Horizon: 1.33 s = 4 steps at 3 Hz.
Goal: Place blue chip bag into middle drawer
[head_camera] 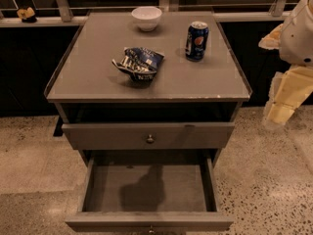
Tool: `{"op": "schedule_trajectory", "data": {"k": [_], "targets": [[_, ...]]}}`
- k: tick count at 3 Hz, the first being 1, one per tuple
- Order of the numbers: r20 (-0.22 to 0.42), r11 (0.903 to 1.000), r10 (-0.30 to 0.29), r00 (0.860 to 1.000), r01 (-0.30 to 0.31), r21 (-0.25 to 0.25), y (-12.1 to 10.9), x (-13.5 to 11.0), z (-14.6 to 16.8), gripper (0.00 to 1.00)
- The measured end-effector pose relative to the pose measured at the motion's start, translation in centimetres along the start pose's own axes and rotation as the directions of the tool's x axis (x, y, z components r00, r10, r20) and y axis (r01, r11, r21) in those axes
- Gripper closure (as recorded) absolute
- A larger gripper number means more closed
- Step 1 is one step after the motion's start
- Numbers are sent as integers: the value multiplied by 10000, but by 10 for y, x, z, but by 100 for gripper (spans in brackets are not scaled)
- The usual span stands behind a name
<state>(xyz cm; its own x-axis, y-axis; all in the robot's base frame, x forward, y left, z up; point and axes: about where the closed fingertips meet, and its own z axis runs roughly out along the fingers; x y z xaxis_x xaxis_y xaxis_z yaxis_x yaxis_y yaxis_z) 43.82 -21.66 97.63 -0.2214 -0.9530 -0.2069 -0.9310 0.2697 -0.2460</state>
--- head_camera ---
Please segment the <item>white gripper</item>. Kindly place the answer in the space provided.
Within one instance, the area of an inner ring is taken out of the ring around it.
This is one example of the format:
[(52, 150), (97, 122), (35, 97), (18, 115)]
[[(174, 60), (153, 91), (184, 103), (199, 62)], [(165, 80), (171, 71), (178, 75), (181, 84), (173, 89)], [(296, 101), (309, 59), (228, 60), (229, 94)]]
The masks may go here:
[(300, 0), (284, 23), (263, 37), (258, 46), (280, 48), (280, 58), (292, 64), (286, 72), (275, 73), (263, 112), (265, 126), (282, 126), (313, 93), (313, 0)]

